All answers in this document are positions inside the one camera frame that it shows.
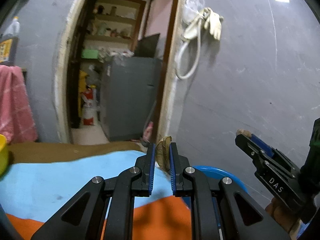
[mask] green box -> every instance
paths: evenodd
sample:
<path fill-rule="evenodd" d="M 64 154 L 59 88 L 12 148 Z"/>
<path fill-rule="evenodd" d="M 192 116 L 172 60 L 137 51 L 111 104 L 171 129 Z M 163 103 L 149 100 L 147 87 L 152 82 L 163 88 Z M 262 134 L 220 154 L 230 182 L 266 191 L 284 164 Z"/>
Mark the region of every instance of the green box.
<path fill-rule="evenodd" d="M 82 58 L 98 58 L 98 50 L 96 49 L 84 49 L 81 54 Z"/>

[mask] yellow container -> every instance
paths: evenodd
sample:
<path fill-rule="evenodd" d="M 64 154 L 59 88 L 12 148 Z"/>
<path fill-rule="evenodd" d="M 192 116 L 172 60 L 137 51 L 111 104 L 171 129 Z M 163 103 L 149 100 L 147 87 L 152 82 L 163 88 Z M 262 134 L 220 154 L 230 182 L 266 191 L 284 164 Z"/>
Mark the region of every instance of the yellow container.
<path fill-rule="evenodd" d="M 9 151 L 7 147 L 7 138 L 0 134 L 0 175 L 2 175 L 9 163 Z"/>

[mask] triangular cutout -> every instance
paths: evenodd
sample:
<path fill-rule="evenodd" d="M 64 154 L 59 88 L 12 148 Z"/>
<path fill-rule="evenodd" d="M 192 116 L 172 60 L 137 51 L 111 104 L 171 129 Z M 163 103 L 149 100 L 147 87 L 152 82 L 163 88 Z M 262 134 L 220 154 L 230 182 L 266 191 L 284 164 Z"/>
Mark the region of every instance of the triangular cutout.
<path fill-rule="evenodd" d="M 61 216 L 61 220 L 70 223 L 74 226 L 78 226 L 82 219 L 85 207 L 87 206 L 90 193 L 84 193 L 66 212 Z"/>
<path fill-rule="evenodd" d="M 262 221 L 262 216 L 239 193 L 234 194 L 243 223 L 251 226 Z"/>

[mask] doorway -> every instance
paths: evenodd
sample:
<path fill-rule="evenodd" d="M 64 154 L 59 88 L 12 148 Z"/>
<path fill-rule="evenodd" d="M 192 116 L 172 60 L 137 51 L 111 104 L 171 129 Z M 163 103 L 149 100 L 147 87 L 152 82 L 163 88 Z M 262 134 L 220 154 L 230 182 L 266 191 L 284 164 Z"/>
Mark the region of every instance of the doorway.
<path fill-rule="evenodd" d="M 156 137 L 177 1 L 85 0 L 68 57 L 67 140 L 82 145 L 140 141 L 151 122 Z M 146 51 L 150 42 L 152 55 Z"/>

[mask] pink towel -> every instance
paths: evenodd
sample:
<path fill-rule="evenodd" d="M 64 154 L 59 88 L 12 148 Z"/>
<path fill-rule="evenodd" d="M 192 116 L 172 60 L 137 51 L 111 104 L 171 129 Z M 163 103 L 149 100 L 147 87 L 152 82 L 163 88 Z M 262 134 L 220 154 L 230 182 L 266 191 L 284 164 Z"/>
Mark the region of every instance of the pink towel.
<path fill-rule="evenodd" d="M 21 68 L 0 65 L 0 134 L 8 143 L 38 138 Z"/>

